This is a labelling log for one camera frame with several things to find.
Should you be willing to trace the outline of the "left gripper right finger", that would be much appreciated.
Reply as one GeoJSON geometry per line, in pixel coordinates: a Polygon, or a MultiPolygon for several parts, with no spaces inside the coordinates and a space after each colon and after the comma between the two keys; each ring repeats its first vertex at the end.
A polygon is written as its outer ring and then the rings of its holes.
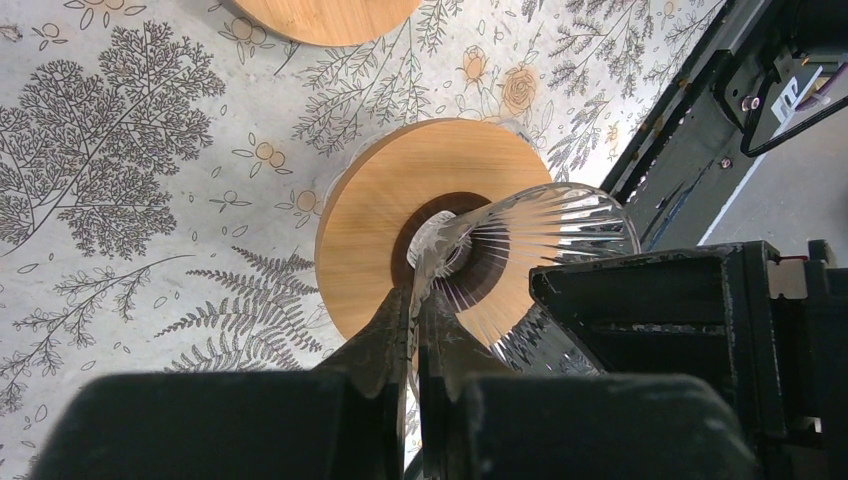
{"type": "Polygon", "coordinates": [[[446,297],[417,304],[428,479],[752,479],[731,408],[687,375],[534,376],[497,360],[446,297]]]}

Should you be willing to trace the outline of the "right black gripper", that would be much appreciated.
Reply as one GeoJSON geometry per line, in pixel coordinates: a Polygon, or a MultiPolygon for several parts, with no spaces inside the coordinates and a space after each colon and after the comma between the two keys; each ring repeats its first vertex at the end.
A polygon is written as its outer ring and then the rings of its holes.
{"type": "Polygon", "coordinates": [[[764,479],[847,475],[847,271],[812,240],[537,267],[529,292],[610,373],[686,374],[735,410],[764,479]]]}

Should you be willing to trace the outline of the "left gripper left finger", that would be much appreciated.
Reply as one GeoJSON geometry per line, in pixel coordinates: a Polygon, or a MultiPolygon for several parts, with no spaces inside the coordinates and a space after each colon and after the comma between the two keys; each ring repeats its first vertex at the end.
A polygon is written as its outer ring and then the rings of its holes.
{"type": "Polygon", "coordinates": [[[136,373],[85,385],[34,479],[400,479],[410,291],[301,371],[136,373]]]}

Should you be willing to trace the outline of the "clear glass dripper cone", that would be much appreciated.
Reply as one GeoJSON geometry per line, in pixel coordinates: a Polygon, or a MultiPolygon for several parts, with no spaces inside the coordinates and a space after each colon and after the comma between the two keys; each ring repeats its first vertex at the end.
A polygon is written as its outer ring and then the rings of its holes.
{"type": "Polygon", "coordinates": [[[637,254],[636,229],[607,193],[539,185],[464,214],[440,210],[413,242],[410,314],[440,293],[460,325],[523,373],[597,376],[602,368],[530,295],[530,271],[637,254]]]}

